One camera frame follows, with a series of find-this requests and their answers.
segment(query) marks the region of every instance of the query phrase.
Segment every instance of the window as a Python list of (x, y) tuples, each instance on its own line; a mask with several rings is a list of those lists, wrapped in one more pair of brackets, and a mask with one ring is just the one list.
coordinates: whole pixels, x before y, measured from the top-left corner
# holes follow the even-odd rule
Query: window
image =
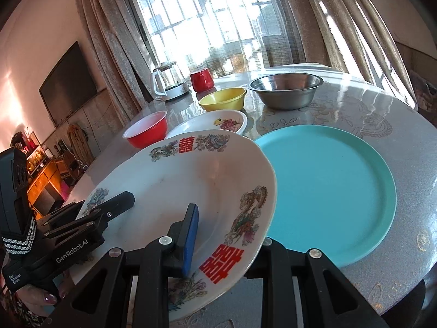
[(215, 76), (269, 67), (266, 41), (287, 38), (272, 0), (136, 0), (159, 63)]

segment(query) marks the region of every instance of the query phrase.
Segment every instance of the glass kettle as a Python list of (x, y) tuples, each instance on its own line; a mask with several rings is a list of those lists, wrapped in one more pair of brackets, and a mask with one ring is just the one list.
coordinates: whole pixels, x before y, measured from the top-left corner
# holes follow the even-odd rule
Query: glass kettle
[(150, 74), (150, 84), (155, 95), (163, 100), (172, 99), (189, 91), (189, 86), (182, 76), (175, 61), (166, 61)]

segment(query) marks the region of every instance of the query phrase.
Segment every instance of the red bowl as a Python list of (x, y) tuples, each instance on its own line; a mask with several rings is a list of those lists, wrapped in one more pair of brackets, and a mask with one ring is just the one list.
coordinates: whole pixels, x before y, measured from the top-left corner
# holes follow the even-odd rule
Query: red bowl
[(166, 115), (167, 111), (159, 111), (145, 116), (130, 126), (123, 133), (123, 138), (139, 149), (163, 140), (167, 133)]

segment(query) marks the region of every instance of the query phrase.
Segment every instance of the red decoration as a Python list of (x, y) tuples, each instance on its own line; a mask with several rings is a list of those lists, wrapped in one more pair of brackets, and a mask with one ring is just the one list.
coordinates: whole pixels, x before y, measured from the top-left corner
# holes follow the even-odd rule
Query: red decoration
[(228, 276), (232, 267), (241, 260), (243, 249), (220, 244), (215, 252), (200, 266), (200, 270), (217, 284)]
[(193, 150), (194, 137), (182, 138), (179, 141), (179, 153), (191, 152)]

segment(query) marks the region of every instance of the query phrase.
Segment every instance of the painted fingernail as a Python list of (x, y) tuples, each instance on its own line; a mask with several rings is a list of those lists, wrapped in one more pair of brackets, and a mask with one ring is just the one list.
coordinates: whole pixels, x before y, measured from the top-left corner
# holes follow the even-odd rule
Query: painted fingernail
[(58, 303), (58, 299), (56, 298), (56, 296), (53, 296), (52, 294), (45, 294), (44, 301), (47, 302), (48, 304)]

